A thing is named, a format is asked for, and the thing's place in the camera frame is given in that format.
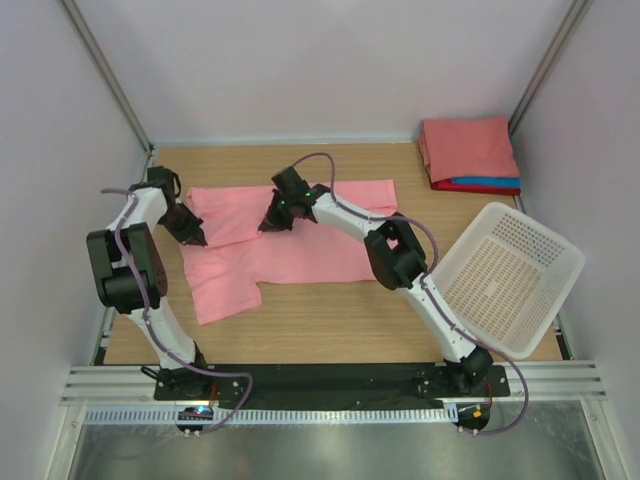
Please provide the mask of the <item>left aluminium corner post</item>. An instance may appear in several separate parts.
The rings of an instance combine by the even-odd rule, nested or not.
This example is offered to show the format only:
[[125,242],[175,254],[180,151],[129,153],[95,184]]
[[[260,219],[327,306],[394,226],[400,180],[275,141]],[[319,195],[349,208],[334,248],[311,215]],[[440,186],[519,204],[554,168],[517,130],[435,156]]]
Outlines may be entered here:
[[72,28],[75,30],[80,42],[87,51],[92,63],[130,127],[134,137],[141,145],[145,154],[150,156],[154,149],[153,143],[149,139],[138,116],[134,112],[128,97],[118,81],[105,53],[99,45],[97,38],[81,12],[79,5],[74,0],[60,0],[58,4],[68,17]]

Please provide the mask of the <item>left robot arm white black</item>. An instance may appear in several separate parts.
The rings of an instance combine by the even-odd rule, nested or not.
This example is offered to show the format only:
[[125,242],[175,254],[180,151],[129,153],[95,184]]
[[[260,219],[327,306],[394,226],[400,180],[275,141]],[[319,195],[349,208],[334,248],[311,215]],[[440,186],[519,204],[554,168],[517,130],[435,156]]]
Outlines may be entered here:
[[126,204],[108,227],[86,237],[98,297],[133,321],[158,356],[156,370],[141,368],[156,383],[155,399],[202,399],[213,379],[169,306],[169,281],[153,230],[161,225],[179,244],[204,247],[203,221],[180,200],[178,174],[163,166],[148,168],[146,179],[127,189],[103,192],[125,196]]

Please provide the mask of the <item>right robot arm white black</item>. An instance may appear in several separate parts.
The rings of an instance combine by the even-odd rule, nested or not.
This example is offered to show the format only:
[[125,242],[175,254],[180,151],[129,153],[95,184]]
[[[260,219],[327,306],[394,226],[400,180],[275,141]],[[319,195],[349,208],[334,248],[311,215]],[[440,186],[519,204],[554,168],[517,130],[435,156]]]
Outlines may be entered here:
[[292,166],[271,181],[273,198],[261,231],[290,230],[301,219],[329,225],[362,242],[374,278],[403,296],[435,336],[453,389],[464,396],[489,391],[493,357],[440,299],[424,249],[412,230],[417,221],[398,212],[382,216],[363,209],[338,196],[332,185],[309,185]]

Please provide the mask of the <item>white plastic basket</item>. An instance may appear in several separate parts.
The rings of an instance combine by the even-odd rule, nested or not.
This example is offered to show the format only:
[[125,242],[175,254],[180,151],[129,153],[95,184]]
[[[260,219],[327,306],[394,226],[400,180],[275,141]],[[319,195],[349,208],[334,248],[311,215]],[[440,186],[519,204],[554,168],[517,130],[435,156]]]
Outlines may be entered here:
[[487,204],[431,278],[456,319],[512,359],[537,348],[586,263],[571,242],[522,212]]

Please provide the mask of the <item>right aluminium corner post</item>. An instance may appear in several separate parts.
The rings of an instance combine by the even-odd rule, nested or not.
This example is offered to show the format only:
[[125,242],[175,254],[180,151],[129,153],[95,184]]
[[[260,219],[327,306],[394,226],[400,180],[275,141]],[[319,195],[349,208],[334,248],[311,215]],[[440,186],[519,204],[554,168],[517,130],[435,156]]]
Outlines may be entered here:
[[573,0],[570,2],[566,13],[556,28],[549,45],[509,119],[508,132],[510,137],[514,137],[517,134],[534,100],[540,94],[544,84],[551,76],[564,50],[569,45],[592,4],[592,0]]

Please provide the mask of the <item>folded salmon t-shirt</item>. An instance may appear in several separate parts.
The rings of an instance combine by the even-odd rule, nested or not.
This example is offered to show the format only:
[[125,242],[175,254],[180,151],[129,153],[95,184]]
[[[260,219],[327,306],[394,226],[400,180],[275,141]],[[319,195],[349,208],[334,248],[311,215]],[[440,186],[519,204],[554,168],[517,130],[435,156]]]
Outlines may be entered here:
[[432,181],[520,175],[505,116],[424,119],[421,138],[426,148],[424,164]]

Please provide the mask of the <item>aluminium corner post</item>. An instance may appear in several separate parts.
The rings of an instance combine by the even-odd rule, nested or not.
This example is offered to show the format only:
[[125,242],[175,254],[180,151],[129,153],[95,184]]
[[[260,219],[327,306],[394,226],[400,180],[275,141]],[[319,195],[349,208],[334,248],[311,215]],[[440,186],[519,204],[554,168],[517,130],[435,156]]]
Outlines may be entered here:
[[570,2],[566,13],[556,28],[549,45],[509,119],[508,132],[510,137],[514,137],[517,134],[534,100],[540,94],[544,84],[551,76],[564,50],[569,45],[592,4],[592,0],[573,0]]
[[72,28],[75,30],[80,42],[87,51],[92,63],[130,127],[134,137],[141,145],[145,154],[150,156],[154,149],[153,143],[149,139],[138,116],[134,112],[128,97],[118,81],[105,53],[99,45],[97,38],[81,12],[79,5],[74,0],[60,0],[58,4],[68,17]]

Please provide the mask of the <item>aluminium front rail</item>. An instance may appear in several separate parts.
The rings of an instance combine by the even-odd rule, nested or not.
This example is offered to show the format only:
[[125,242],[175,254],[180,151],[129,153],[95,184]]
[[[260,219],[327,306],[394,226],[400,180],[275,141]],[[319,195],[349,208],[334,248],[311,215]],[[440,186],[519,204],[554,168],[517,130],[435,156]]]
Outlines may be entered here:
[[394,410],[435,401],[566,401],[605,398],[586,361],[493,364],[480,380],[445,363],[215,365],[207,376],[146,366],[75,367],[61,402],[69,405],[200,405],[215,394],[224,409]]

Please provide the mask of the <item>folded red t-shirt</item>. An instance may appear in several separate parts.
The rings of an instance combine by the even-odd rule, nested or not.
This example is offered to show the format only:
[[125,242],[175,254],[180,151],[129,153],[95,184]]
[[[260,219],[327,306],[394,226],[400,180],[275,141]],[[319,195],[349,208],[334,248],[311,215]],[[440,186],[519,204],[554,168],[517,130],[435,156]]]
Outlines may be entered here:
[[435,165],[431,164],[425,168],[429,175],[433,190],[483,193],[494,195],[513,196],[520,193],[519,189],[502,189],[493,187],[483,187],[474,185],[456,185],[451,182],[456,177],[519,177],[520,172],[517,166],[492,166],[492,165]]

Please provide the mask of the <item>folded blue t-shirt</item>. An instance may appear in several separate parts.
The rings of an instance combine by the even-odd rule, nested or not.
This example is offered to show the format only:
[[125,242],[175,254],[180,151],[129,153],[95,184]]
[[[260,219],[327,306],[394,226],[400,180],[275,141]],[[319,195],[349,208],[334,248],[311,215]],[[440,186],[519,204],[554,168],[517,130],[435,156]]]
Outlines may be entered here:
[[519,177],[456,177],[451,182],[456,185],[474,185],[502,189],[519,189],[521,186]]

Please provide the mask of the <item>pink t-shirt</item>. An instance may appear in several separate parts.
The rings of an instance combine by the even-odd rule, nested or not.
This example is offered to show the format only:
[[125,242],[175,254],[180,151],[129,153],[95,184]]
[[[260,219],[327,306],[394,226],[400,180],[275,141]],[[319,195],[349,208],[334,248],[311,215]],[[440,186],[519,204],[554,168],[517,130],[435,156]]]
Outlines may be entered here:
[[187,192],[186,203],[202,219],[207,242],[181,249],[200,325],[261,306],[262,283],[373,280],[364,245],[332,226],[297,220],[290,231],[259,231],[271,199],[268,186]]

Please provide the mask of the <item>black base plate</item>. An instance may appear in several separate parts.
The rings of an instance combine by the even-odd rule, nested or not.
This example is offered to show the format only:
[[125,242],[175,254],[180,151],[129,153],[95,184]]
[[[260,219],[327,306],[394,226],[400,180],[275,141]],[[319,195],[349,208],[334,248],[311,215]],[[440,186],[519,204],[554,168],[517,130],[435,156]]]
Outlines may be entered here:
[[487,393],[462,394],[449,381],[444,363],[218,365],[209,375],[186,368],[141,371],[155,381],[159,401],[218,400],[232,405],[249,395],[249,408],[345,408],[356,402],[454,397],[507,397],[505,369],[491,367]]

